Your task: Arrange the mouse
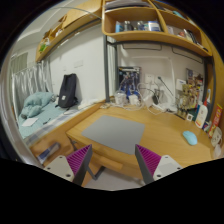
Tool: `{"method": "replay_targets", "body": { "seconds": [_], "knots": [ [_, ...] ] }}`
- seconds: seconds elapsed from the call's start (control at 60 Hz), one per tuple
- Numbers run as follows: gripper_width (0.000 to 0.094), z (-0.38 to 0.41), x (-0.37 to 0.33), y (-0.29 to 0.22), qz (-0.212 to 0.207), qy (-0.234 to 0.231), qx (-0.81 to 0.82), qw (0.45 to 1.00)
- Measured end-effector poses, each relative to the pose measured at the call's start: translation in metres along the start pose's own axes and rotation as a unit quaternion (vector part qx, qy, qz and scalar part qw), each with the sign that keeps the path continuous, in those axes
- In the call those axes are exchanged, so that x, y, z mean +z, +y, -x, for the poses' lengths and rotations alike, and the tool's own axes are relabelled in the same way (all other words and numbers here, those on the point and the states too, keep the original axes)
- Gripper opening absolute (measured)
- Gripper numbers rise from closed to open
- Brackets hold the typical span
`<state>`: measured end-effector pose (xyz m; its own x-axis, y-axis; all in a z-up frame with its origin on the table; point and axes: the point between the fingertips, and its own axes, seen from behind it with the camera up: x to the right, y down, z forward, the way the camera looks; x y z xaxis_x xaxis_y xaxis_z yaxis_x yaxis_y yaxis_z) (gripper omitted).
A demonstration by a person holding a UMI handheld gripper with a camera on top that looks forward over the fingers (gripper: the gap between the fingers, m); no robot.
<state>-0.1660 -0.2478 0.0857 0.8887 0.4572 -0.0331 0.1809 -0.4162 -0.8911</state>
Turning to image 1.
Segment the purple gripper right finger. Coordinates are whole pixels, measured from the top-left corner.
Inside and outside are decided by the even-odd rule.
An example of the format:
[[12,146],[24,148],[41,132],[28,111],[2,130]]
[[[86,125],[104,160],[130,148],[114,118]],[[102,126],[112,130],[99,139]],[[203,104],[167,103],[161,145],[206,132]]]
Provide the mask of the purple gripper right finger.
[[155,152],[135,145],[135,156],[145,184],[152,183],[182,169],[169,155],[160,156]]

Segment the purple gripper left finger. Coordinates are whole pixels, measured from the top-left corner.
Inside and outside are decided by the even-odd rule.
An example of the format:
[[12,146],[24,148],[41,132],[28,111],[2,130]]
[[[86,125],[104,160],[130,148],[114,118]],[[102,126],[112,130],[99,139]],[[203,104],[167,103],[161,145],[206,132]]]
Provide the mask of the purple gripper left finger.
[[92,145],[87,145],[68,156],[58,156],[45,170],[81,186],[92,157]]

